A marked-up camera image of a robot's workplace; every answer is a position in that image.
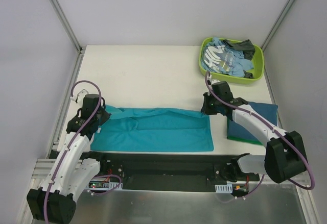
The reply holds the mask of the teal t-shirt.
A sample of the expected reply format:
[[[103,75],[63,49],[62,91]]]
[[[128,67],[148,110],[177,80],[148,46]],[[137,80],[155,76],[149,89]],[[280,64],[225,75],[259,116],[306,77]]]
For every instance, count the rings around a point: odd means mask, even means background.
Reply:
[[[177,108],[116,108],[90,146],[98,152],[211,152],[214,143],[209,116]]]

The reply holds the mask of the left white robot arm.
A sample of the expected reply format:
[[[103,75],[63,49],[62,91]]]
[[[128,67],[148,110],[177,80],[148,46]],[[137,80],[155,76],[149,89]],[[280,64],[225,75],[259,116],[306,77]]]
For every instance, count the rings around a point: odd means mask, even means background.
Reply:
[[[38,189],[30,189],[27,202],[32,216],[46,223],[70,223],[79,196],[93,177],[104,177],[108,165],[92,158],[77,163],[91,145],[99,127],[110,118],[98,94],[86,94],[77,114],[67,123],[63,148]]]

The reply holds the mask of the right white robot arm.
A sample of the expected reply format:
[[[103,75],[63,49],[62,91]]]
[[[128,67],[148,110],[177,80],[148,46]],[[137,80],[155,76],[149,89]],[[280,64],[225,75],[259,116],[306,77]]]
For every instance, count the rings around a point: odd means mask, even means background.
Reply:
[[[253,135],[265,148],[264,155],[241,154],[229,164],[230,175],[242,180],[248,173],[268,175],[276,182],[291,181],[293,177],[312,170],[308,164],[301,135],[287,132],[269,122],[240,97],[235,98],[229,85],[223,82],[205,82],[208,91],[204,93],[202,113],[226,116]]]

